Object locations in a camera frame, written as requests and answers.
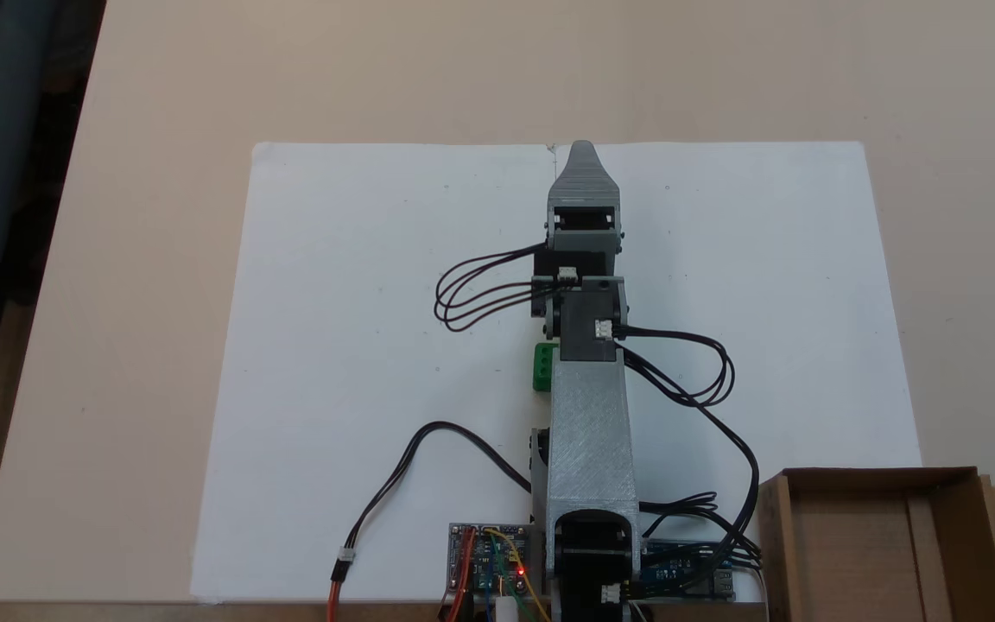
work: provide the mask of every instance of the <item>wire bundle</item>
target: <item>wire bundle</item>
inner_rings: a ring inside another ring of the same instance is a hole
[[[669,595],[684,593],[690,587],[695,586],[695,584],[706,581],[708,576],[713,574],[724,562],[729,562],[729,560],[733,563],[738,562],[746,568],[753,566],[758,570],[761,568],[761,555],[759,554],[758,546],[755,546],[752,540],[744,536],[744,531],[746,531],[747,526],[751,523],[751,515],[755,511],[755,505],[758,501],[758,460],[755,458],[755,454],[751,451],[751,448],[743,441],[743,438],[739,437],[731,428],[728,428],[714,414],[708,412],[707,408],[708,406],[714,406],[723,402],[735,386],[735,365],[732,363],[729,355],[727,355],[726,349],[724,349],[723,344],[715,339],[693,333],[655,331],[640,329],[640,327],[618,327],[618,329],[618,335],[660,336],[660,338],[679,339],[700,343],[703,346],[712,347],[713,350],[718,352],[722,362],[718,377],[701,392],[688,393],[674,379],[662,373],[658,367],[652,365],[647,359],[640,357],[639,354],[627,349],[627,347],[619,346],[620,350],[624,352],[624,365],[628,369],[646,378],[648,382],[651,382],[656,389],[663,395],[666,395],[670,401],[675,402],[675,404],[697,409],[717,429],[721,430],[721,433],[727,437],[727,440],[731,441],[739,449],[739,452],[743,454],[747,460],[747,464],[751,468],[751,481],[749,488],[747,488],[747,495],[744,498],[742,507],[739,508],[739,514],[731,523],[728,523],[715,512],[715,505],[712,505],[712,500],[715,499],[715,496],[714,493],[710,492],[703,492],[701,495],[680,499],[670,504],[640,504],[640,511],[659,513],[660,515],[660,518],[652,524],[649,531],[655,530],[666,516],[696,516],[714,521],[726,531],[726,535],[715,547],[711,547],[711,550],[708,550],[707,546],[692,546],[692,544],[687,544],[687,546],[679,547],[675,550],[663,551],[661,554],[648,555],[648,559],[643,560],[643,563],[665,562],[668,559],[695,559],[699,562],[698,570],[694,574],[688,575],[684,580],[657,581],[641,583],[639,586],[630,586],[629,598],[668,597]]]
[[[537,251],[544,251],[546,247],[548,245],[545,243],[533,244],[517,249],[517,251],[498,252],[494,255],[459,261],[450,270],[443,273],[443,276],[440,276],[440,280],[435,284],[435,302],[432,303],[432,314],[435,315],[435,319],[439,320],[451,332],[463,332],[481,322],[487,315],[501,311],[502,308],[514,307],[517,304],[555,294],[556,291],[560,290],[558,286],[548,286],[534,291],[532,281],[521,281],[501,284],[501,286],[486,289],[481,294],[471,295],[466,300],[459,300],[459,295],[462,294],[463,290],[466,289],[467,294],[473,292],[467,286],[470,286],[474,279],[484,275],[486,271],[497,268],[498,265],[534,255]],[[459,273],[458,276],[445,284],[447,279],[473,263],[482,264]],[[490,298],[490,296],[505,290],[518,291],[514,291],[513,294],[501,295],[498,298]]]

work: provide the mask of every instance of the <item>green block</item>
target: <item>green block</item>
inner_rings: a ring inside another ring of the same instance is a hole
[[[537,343],[536,359],[532,363],[532,389],[549,393],[552,390],[552,358],[557,343]]]

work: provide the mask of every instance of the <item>yellow wire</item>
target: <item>yellow wire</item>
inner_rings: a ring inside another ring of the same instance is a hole
[[[552,622],[552,617],[548,615],[548,610],[544,609],[544,603],[540,602],[540,597],[537,597],[536,590],[532,589],[532,580],[529,579],[529,570],[524,567],[524,562],[521,562],[521,554],[518,554],[517,552],[517,543],[514,543],[512,538],[502,534],[502,532],[497,531],[497,529],[485,529],[483,531],[485,531],[486,534],[498,536],[498,538],[505,540],[509,544],[509,552],[513,555],[513,562],[516,562],[517,566],[520,566],[521,570],[524,570],[524,584],[529,587],[529,594],[532,594],[532,600],[536,602],[536,606],[540,609],[540,614],[544,617],[544,619],[548,622]]]

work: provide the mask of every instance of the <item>circuit board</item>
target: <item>circuit board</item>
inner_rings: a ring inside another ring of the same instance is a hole
[[[485,594],[487,589],[492,595],[499,593],[528,593],[529,586],[525,582],[524,570],[517,566],[509,543],[497,536],[485,534],[485,529],[494,529],[509,536],[517,545],[517,553],[525,564],[536,563],[533,556],[532,529],[526,524],[450,524],[447,528],[447,589],[458,587],[462,567],[459,565],[463,556],[463,543],[474,529],[474,544],[471,547],[469,581],[471,591],[475,594]],[[494,555],[493,540],[497,540],[497,555]]]
[[[647,554],[658,554],[658,552],[669,551],[679,544],[696,543],[694,540],[648,540],[643,552]],[[693,574],[698,564],[694,560],[669,560],[668,562],[657,563],[655,566],[644,566],[640,569],[640,581],[652,583],[656,581],[686,580],[688,574]],[[711,600],[735,600],[735,586],[732,581],[732,563],[724,560],[707,579],[706,582],[696,584],[686,590],[682,597],[686,599],[711,599]]]

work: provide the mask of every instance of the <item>blue circuit board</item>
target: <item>blue circuit board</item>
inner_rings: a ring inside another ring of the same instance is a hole
[[[644,555],[658,554],[658,552],[669,551],[679,544],[692,544],[694,541],[682,540],[648,540],[647,546],[643,549]],[[644,583],[655,583],[658,581],[684,581],[686,576],[696,571],[698,563],[692,559],[668,560],[657,563],[655,566],[644,566],[640,569],[640,581]],[[732,563],[724,560],[719,569],[708,576],[707,581],[696,584],[686,591],[682,598],[689,599],[709,599],[709,600],[735,600],[735,586],[732,581]]]

